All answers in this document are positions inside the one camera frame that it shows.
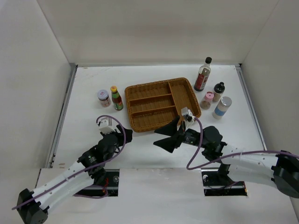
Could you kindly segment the green red chili sauce bottle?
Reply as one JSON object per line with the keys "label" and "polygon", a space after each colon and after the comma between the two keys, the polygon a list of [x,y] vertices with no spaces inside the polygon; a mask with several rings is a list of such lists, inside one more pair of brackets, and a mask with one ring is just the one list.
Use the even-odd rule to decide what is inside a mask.
{"label": "green red chili sauce bottle", "polygon": [[118,89],[116,86],[111,86],[110,88],[111,94],[112,94],[112,102],[114,104],[114,108],[118,111],[123,109],[123,102],[121,99],[121,96],[118,92]]}

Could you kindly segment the white lid red jar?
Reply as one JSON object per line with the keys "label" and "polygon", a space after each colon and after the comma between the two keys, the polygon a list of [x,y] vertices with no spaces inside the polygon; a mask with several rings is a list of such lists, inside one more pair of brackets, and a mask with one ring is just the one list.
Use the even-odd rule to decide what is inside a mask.
{"label": "white lid red jar", "polygon": [[108,107],[111,105],[111,100],[108,91],[99,90],[97,93],[97,97],[103,107]]}

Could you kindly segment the pink cap spice jar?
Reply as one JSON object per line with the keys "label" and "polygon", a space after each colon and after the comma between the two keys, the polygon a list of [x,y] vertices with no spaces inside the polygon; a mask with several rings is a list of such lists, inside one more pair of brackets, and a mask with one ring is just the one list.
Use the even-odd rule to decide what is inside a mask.
{"label": "pink cap spice jar", "polygon": [[203,99],[201,100],[201,102],[199,104],[200,107],[204,110],[209,109],[212,104],[213,98],[214,98],[214,94],[212,92],[208,91],[204,95]]}

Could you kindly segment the silver cap blue-label jar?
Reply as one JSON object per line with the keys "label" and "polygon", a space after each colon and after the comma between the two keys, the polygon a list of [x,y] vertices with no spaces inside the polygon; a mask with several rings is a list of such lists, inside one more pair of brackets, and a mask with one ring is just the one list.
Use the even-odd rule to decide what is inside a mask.
{"label": "silver cap blue-label jar", "polygon": [[221,119],[231,105],[232,105],[232,99],[230,97],[226,97],[226,96],[222,97],[213,111],[212,114],[213,117],[215,119]]}

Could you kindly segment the black cap spice bottle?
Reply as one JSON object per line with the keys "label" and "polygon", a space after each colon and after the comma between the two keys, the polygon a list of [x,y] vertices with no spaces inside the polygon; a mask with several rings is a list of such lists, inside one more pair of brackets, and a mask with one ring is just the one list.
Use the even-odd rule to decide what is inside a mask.
{"label": "black cap spice bottle", "polygon": [[218,102],[221,99],[222,94],[224,93],[224,91],[225,91],[224,83],[223,82],[217,83],[214,86],[214,89],[213,89],[213,94],[214,94],[213,102]]}

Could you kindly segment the tall dark sauce bottle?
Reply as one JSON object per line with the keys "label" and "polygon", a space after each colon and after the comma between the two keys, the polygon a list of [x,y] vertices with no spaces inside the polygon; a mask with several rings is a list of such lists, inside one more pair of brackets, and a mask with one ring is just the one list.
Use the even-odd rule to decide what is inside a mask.
{"label": "tall dark sauce bottle", "polygon": [[198,76],[194,84],[196,91],[203,91],[207,83],[208,77],[211,73],[210,64],[212,62],[211,57],[205,59],[205,63],[199,68]]}

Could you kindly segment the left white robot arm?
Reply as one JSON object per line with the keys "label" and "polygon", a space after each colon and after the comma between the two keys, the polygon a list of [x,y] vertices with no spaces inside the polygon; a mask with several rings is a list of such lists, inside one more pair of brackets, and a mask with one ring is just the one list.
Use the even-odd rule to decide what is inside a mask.
{"label": "left white robot arm", "polygon": [[103,133],[98,144],[84,152],[62,174],[34,190],[24,189],[19,193],[15,210],[25,224],[43,224],[64,199],[79,196],[79,191],[86,187],[100,187],[98,199],[108,195],[109,179],[104,166],[132,141],[133,134],[121,125],[116,127]]}

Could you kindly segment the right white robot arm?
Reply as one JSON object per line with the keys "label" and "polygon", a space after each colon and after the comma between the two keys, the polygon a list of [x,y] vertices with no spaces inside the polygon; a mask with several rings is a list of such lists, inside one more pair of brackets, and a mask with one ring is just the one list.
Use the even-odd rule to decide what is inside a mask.
{"label": "right white robot arm", "polygon": [[299,197],[299,157],[290,152],[281,151],[245,151],[222,141],[223,136],[214,126],[200,128],[197,132],[182,121],[178,125],[176,117],[169,124],[155,130],[165,135],[164,139],[154,142],[169,153],[182,143],[196,146],[187,170],[202,168],[219,163],[217,180],[221,184],[233,182],[253,182],[276,188],[281,193]]}

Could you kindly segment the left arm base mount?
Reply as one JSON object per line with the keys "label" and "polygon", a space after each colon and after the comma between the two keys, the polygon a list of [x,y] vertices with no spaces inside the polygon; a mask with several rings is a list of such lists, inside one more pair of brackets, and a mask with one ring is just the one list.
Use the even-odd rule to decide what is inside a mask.
{"label": "left arm base mount", "polygon": [[75,196],[82,196],[88,198],[101,198],[105,195],[107,197],[118,196],[118,187],[120,182],[120,170],[119,169],[107,169],[103,178],[94,181],[94,184],[88,186]]}

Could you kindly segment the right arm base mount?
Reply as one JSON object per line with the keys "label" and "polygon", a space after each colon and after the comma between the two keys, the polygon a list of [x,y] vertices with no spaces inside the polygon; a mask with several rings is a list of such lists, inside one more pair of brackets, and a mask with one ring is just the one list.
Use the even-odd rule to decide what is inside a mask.
{"label": "right arm base mount", "polygon": [[244,182],[220,178],[217,168],[201,169],[205,196],[247,196]]}

